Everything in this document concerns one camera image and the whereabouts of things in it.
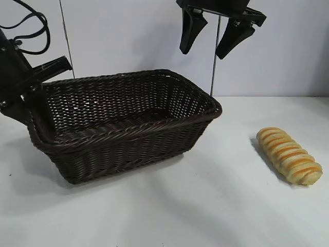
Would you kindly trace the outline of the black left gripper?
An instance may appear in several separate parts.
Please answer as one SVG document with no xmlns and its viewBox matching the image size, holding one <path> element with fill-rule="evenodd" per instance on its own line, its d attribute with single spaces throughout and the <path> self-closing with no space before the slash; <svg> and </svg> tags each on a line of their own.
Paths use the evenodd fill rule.
<svg viewBox="0 0 329 247">
<path fill-rule="evenodd" d="M 17 42 L 1 38 L 1 113 L 26 126 L 35 123 L 39 132 L 54 135 L 53 116 L 42 83 L 72 70 L 65 56 L 32 67 Z"/>
</svg>

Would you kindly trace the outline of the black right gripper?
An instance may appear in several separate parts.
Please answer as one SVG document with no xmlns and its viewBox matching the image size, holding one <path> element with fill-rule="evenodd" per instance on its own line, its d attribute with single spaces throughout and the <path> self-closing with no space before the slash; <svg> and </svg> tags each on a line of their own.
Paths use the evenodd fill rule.
<svg viewBox="0 0 329 247">
<path fill-rule="evenodd" d="M 222 39 L 215 54 L 224 59 L 237 45 L 255 32 L 252 24 L 261 27 L 267 16 L 248 7 L 249 0 L 177 0 L 182 8 L 182 35 L 179 49 L 187 54 L 202 29 L 208 24 L 203 11 L 228 17 Z"/>
</svg>

